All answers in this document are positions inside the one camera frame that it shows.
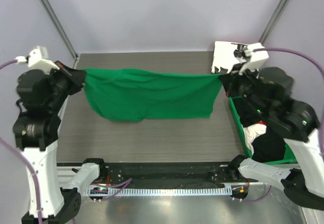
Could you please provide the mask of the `green plastic bin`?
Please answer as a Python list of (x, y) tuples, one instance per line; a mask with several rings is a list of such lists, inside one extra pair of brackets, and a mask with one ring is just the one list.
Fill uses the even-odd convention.
[[(244, 136), (243, 136), (243, 132), (242, 132), (242, 127), (239, 125), (238, 114), (237, 114), (237, 112), (235, 110), (235, 107), (233, 105), (233, 101), (232, 101), (233, 99), (234, 98), (229, 98), (228, 99), (229, 109), (230, 109), (230, 112), (232, 114), (235, 126), (237, 128), (238, 135), (239, 135), (239, 138), (241, 140), (241, 144), (242, 144), (242, 147), (244, 149), (245, 155), (248, 158), (251, 158), (250, 157), (251, 152), (247, 149), (247, 147), (244, 144)], [(285, 151), (285, 156), (284, 156), (283, 160), (265, 162), (265, 164), (275, 165), (275, 164), (289, 164), (289, 163), (296, 163), (296, 162), (297, 162), (296, 157), (294, 156), (294, 154), (293, 154), (292, 150), (290, 149), (290, 147), (286, 144), (286, 151)]]

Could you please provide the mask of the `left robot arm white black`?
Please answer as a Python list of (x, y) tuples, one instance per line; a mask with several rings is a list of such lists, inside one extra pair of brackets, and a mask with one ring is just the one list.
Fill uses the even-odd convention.
[(82, 197), (93, 182), (102, 183), (108, 171), (103, 159), (88, 158), (64, 186), (57, 169), (59, 111), (68, 96), (85, 85), (87, 73), (64, 65), (49, 73), (33, 69), (19, 76), (20, 109), (13, 126), (16, 146), (26, 162), (30, 208), (22, 223), (67, 223), (79, 212)]

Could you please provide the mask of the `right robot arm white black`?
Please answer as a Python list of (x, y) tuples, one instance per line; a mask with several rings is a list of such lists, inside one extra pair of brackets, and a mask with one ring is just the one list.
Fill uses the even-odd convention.
[(243, 102), (266, 125), (249, 156), (228, 164), (233, 181), (257, 180), (293, 203), (323, 210), (323, 150), (314, 109), (291, 96), (294, 79), (277, 67), (220, 76), (229, 97)]

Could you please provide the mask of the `green t shirt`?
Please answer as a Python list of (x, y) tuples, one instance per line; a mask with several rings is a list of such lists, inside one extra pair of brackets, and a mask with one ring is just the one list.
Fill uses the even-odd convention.
[(222, 87), (217, 74), (87, 68), (84, 92), (93, 111), (110, 121), (208, 118)]

